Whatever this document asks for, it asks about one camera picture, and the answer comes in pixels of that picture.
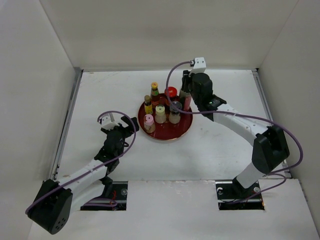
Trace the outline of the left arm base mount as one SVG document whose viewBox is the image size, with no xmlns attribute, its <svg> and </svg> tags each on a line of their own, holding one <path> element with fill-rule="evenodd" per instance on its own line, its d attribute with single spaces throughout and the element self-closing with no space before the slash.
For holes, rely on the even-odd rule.
<svg viewBox="0 0 320 240">
<path fill-rule="evenodd" d="M 84 204 L 81 211 L 126 211 L 129 183 L 113 181 L 106 176 L 100 180 L 104 185 L 103 192 Z"/>
</svg>

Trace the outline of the yellow cap red sauce bottle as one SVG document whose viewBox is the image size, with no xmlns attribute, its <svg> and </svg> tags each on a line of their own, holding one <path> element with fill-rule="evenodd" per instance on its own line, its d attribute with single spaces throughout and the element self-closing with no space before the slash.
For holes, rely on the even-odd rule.
<svg viewBox="0 0 320 240">
<path fill-rule="evenodd" d="M 155 109 L 160 103 L 160 93 L 157 82 L 151 83 L 150 100 L 153 109 Z"/>
</svg>

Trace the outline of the dark soy sauce bottle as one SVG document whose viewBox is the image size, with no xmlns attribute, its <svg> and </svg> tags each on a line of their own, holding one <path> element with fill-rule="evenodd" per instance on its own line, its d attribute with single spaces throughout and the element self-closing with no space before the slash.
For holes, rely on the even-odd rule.
<svg viewBox="0 0 320 240">
<path fill-rule="evenodd" d="M 182 88 L 179 91 L 179 101 L 182 104 L 182 110 L 187 112 L 190 109 L 192 96 L 190 92 L 184 91 Z"/>
</svg>

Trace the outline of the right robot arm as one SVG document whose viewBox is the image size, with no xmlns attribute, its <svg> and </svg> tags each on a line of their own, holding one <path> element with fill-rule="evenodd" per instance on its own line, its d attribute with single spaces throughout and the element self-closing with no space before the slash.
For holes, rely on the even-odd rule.
<svg viewBox="0 0 320 240">
<path fill-rule="evenodd" d="M 229 128 L 252 146 L 250 164 L 232 180 L 231 190 L 236 197 L 245 197 L 260 178 L 270 174 L 290 155 L 285 133 L 280 127 L 241 117 L 213 93 L 213 82 L 206 73 L 183 71 L 181 88 L 191 94 L 204 117 Z"/>
</svg>

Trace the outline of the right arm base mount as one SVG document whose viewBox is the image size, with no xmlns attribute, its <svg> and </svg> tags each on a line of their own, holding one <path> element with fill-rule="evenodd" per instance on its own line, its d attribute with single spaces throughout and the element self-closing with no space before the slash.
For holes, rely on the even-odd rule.
<svg viewBox="0 0 320 240">
<path fill-rule="evenodd" d="M 258 181 L 243 188 L 233 179 L 215 180 L 217 204 L 220 211 L 264 210 Z"/>
</svg>

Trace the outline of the yellow label oil bottle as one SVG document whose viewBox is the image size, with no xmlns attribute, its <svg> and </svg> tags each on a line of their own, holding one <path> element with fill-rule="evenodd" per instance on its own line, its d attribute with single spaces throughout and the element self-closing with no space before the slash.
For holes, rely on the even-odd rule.
<svg viewBox="0 0 320 240">
<path fill-rule="evenodd" d="M 149 95 L 144 96 L 144 111 L 146 115 L 153 114 L 153 106 Z"/>
</svg>

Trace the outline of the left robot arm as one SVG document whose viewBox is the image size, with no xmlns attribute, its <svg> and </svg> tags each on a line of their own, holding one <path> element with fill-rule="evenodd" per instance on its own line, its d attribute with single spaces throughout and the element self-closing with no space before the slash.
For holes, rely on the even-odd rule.
<svg viewBox="0 0 320 240">
<path fill-rule="evenodd" d="M 99 116 L 98 122 L 102 124 L 105 118 L 109 118 L 110 123 L 101 127 L 106 140 L 97 155 L 85 167 L 69 176 L 57 181 L 44 181 L 33 203 L 25 211 L 29 219 L 52 235 L 62 230 L 73 211 L 89 205 L 90 200 L 96 197 L 105 200 L 112 195 L 108 175 L 132 147 L 126 139 L 136 136 L 139 124 L 136 117 L 130 118 L 126 114 L 121 117 L 126 126 L 115 123 L 110 111 Z"/>
</svg>

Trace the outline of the cream cap shaker bottle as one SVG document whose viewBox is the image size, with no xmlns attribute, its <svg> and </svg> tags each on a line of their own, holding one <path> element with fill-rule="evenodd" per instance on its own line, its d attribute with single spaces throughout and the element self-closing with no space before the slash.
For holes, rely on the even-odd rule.
<svg viewBox="0 0 320 240">
<path fill-rule="evenodd" d="M 155 107 L 155 121 L 158 124 L 164 124 L 167 120 L 167 116 L 166 116 L 166 111 L 165 111 L 165 107 L 161 104 L 157 105 Z"/>
</svg>

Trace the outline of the clear cap pepper grinder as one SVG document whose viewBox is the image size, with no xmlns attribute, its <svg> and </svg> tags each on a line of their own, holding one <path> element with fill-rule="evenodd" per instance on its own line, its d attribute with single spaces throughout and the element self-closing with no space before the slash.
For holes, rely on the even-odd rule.
<svg viewBox="0 0 320 240">
<path fill-rule="evenodd" d="M 180 122 L 181 116 L 179 110 L 182 109 L 182 104 L 179 101 L 173 101 L 169 106 L 169 122 L 172 124 L 178 124 Z"/>
</svg>

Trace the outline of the red cap sauce jar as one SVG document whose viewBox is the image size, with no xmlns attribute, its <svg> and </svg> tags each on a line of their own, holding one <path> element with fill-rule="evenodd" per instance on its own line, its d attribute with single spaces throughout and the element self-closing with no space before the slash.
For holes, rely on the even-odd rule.
<svg viewBox="0 0 320 240">
<path fill-rule="evenodd" d="M 173 86 L 168 86 L 165 90 L 164 90 L 164 94 L 165 94 L 165 105 L 166 106 L 170 106 L 170 102 L 168 100 L 168 97 L 170 98 L 170 100 L 173 102 L 176 100 L 177 95 L 178 95 L 178 91 L 175 87 Z"/>
</svg>

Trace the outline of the pink cap shaker bottle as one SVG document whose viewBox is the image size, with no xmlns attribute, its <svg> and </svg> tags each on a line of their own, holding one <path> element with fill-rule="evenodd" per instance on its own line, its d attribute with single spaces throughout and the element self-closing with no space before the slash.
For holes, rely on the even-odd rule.
<svg viewBox="0 0 320 240">
<path fill-rule="evenodd" d="M 151 114 L 146 114 L 143 117 L 143 125 L 144 130 L 149 134 L 153 133 L 156 130 L 154 117 Z"/>
</svg>

